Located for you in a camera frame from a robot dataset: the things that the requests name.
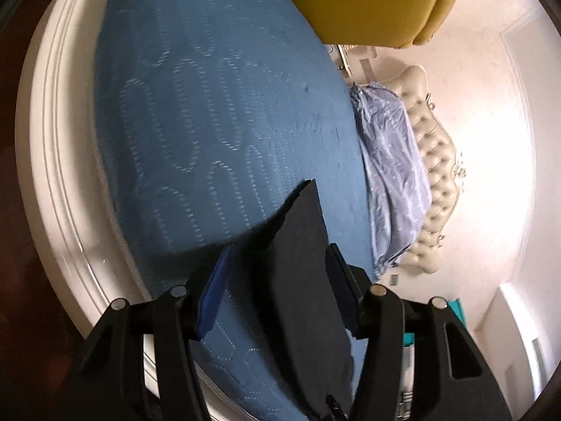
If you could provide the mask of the teal storage bin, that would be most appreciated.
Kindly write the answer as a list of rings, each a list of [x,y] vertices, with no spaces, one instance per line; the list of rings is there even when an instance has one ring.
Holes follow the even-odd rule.
[[[454,314],[459,319],[459,321],[464,326],[466,326],[467,325],[467,319],[466,319],[466,316],[464,314],[464,310],[463,310],[463,307],[461,305],[460,299],[449,300],[448,304],[449,304],[450,308],[453,310]],[[405,329],[403,339],[404,339],[404,346],[405,347],[413,345],[414,344],[414,332],[409,331],[408,329]]]

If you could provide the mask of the black pants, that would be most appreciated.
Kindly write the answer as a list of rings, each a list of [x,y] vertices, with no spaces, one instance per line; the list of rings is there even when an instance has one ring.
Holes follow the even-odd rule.
[[[318,185],[302,181],[270,218],[227,240],[231,295],[261,335],[264,389],[239,404],[259,420],[331,420],[353,402],[354,358],[326,268]]]

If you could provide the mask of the cream tufted headboard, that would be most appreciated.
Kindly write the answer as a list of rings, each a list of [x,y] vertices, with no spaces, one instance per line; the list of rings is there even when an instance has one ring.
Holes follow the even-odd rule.
[[[452,138],[434,116],[425,69],[419,65],[407,67],[383,84],[405,104],[432,195],[418,240],[400,259],[399,265],[433,274],[439,269],[444,227],[457,206],[460,196],[457,182],[465,176],[465,170],[459,162]]]

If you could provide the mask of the lavender crumpled duvet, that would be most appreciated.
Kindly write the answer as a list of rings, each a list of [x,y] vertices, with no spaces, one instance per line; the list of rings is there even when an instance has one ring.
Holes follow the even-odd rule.
[[[374,275],[379,278],[417,241],[432,194],[398,95],[373,82],[351,86],[350,99],[366,176]]]

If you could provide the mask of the blue quilted mattress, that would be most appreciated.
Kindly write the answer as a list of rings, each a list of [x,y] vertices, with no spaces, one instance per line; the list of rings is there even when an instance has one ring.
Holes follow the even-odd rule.
[[[291,0],[108,0],[95,62],[109,194],[150,295],[230,250],[214,326],[190,348],[246,412],[239,398],[264,389],[264,345],[230,293],[227,240],[314,180],[329,245],[373,269],[348,88]]]

